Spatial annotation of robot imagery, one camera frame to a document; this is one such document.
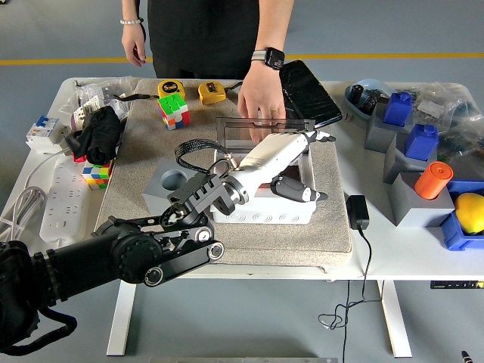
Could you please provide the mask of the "person's right hand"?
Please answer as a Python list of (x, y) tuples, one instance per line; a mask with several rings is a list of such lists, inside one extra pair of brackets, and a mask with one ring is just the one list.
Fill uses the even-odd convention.
[(126, 59), (135, 67), (146, 63), (145, 40), (146, 33), (141, 23), (123, 26), (122, 45)]

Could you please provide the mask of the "person's left hand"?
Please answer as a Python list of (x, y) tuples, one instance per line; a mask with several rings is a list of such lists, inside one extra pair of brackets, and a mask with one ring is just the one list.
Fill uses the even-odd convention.
[(238, 113), (249, 119), (285, 119), (279, 72), (253, 61), (238, 95)]

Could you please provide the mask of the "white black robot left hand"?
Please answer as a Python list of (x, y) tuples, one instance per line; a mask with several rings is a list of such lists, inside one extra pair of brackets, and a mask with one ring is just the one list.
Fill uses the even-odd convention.
[(280, 173), (308, 150), (312, 142), (335, 140), (334, 136), (323, 131), (270, 134), (242, 159), (238, 169), (228, 173), (224, 185), (236, 204), (249, 202), (259, 186), (266, 183), (270, 184), (273, 194), (288, 200), (300, 203), (326, 200), (325, 193)]

